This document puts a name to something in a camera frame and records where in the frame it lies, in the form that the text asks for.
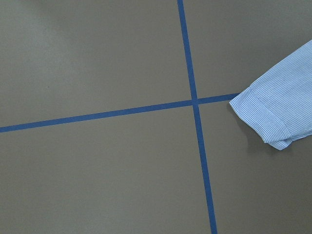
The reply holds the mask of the blue striped button shirt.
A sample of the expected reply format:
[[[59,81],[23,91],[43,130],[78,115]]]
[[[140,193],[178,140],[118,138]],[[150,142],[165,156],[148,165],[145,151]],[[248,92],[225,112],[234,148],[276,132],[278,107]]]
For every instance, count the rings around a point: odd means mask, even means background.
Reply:
[[[285,57],[229,102],[264,143],[283,150],[312,134],[312,43]]]

